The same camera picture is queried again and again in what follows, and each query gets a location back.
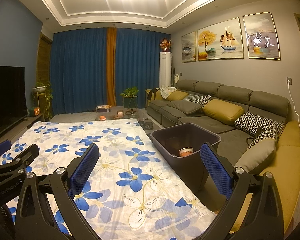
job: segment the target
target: green plant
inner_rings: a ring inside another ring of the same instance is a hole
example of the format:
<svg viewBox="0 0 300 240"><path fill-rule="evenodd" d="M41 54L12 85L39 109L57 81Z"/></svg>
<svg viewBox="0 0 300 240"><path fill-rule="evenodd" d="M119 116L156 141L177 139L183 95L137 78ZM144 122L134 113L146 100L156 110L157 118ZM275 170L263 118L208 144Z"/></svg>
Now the green plant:
<svg viewBox="0 0 300 240"><path fill-rule="evenodd" d="M44 113L49 114L49 116L51 116L50 113L50 106L51 106L51 100L53 99L53 89L51 88L51 83L49 81L41 81L41 79L39 79L38 82L36 82L35 87L44 87L46 86L46 90L45 90L45 97L47 98L47 102L48 104L46 105L45 109L44 109Z"/></svg>
<svg viewBox="0 0 300 240"><path fill-rule="evenodd" d="M137 93L139 92L137 87L128 88L123 91L123 93L120 94L120 96L123 97L136 97Z"/></svg>

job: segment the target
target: white tower air conditioner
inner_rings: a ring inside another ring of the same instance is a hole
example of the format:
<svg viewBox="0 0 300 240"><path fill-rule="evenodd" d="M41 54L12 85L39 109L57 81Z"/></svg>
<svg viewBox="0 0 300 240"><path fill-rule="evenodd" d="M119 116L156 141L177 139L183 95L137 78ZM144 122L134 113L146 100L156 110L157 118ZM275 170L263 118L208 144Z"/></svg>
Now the white tower air conditioner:
<svg viewBox="0 0 300 240"><path fill-rule="evenodd" d="M160 52L159 88L171 86L171 52Z"/></svg>

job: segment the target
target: blue curtain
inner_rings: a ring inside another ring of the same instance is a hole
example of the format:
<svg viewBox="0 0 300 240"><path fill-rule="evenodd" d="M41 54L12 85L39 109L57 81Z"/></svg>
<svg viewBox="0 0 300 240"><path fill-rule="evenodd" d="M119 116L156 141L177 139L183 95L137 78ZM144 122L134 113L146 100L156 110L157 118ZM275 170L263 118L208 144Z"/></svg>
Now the blue curtain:
<svg viewBox="0 0 300 240"><path fill-rule="evenodd" d="M94 111L106 103L106 28L55 33L50 82L54 114Z"/></svg>
<svg viewBox="0 0 300 240"><path fill-rule="evenodd" d="M145 89L159 86L159 60L162 39L170 34L118 28L115 50L115 94L117 106L123 105L123 90L139 89L138 107L146 104Z"/></svg>

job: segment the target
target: wall socket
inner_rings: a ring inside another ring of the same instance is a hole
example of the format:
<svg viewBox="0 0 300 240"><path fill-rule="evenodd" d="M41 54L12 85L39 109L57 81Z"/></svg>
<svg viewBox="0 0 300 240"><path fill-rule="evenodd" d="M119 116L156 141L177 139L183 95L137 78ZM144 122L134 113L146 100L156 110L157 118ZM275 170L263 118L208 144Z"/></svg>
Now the wall socket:
<svg viewBox="0 0 300 240"><path fill-rule="evenodd" d="M292 85L292 78L287 78L287 85Z"/></svg>

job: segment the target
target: picture frame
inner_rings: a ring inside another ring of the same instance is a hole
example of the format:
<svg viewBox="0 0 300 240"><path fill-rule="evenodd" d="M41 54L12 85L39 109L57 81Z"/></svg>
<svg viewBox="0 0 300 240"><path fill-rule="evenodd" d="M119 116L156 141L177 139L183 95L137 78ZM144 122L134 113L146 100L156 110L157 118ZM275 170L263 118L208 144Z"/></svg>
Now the picture frame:
<svg viewBox="0 0 300 240"><path fill-rule="evenodd" d="M197 61L196 31L181 36L182 63Z"/></svg>
<svg viewBox="0 0 300 240"><path fill-rule="evenodd" d="M244 59L239 17L197 31L198 60Z"/></svg>
<svg viewBox="0 0 300 240"><path fill-rule="evenodd" d="M278 35L271 12L245 15L243 24L249 58L281 60Z"/></svg>

